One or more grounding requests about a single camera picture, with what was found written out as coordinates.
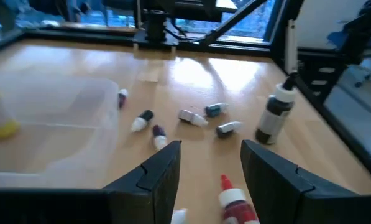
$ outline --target clear plastic container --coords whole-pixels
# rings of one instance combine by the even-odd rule
[[[103,78],[0,73],[0,95],[21,124],[0,142],[0,187],[103,187],[117,143],[117,92]]]

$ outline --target white bottle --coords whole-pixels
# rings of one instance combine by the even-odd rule
[[[216,134],[217,137],[224,139],[226,137],[229,137],[234,132],[240,129],[242,127],[242,122],[239,121],[231,121],[226,124],[222,124],[218,127],[216,127]]]
[[[171,224],[185,224],[187,209],[175,210],[172,216]]]
[[[166,133],[163,128],[159,125],[155,125],[152,128],[153,133],[153,145],[157,151],[162,150],[167,145]]]
[[[206,126],[208,125],[209,123],[205,120],[204,117],[196,114],[196,113],[192,113],[190,111],[187,111],[187,110],[180,110],[180,112],[178,113],[178,118],[184,122],[187,122],[187,123],[190,123],[190,124],[193,124],[193,125],[196,125],[196,126]]]
[[[131,132],[136,132],[136,131],[141,131],[143,130],[148,122],[153,118],[153,112],[150,110],[145,110],[138,116],[133,123],[131,124],[130,131]]]

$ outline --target dropper bottle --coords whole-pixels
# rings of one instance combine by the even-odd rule
[[[262,144],[274,144],[290,110],[295,104],[295,77],[292,73],[282,84],[277,84],[268,102],[255,132],[255,138]]]
[[[242,189],[234,188],[226,175],[221,176],[222,192],[218,199],[224,209],[224,223],[260,224],[253,207],[247,203]]]

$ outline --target wooden tabletop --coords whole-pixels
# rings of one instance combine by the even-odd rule
[[[106,183],[138,166],[155,153],[150,128],[131,134],[131,122],[143,110],[155,113],[168,140],[181,139],[181,174],[176,208],[188,208],[190,223],[220,223],[219,178],[226,174],[246,190],[240,164],[240,142],[253,139],[267,96],[285,76],[269,58],[139,50],[25,40],[0,52],[0,71],[56,73],[104,77],[129,90],[120,111],[119,142],[111,157]],[[186,109],[203,114],[217,102],[230,104],[227,114],[209,119],[207,128],[180,123]],[[244,127],[227,140],[214,128],[227,121]],[[371,175],[333,133],[311,105],[298,94],[278,142],[268,147],[301,167],[360,194],[371,194]]]

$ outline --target red bottle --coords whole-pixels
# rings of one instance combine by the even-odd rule
[[[225,224],[259,224],[252,206],[246,202],[242,189],[236,189],[225,175],[221,175],[222,192],[218,198],[224,208]]]

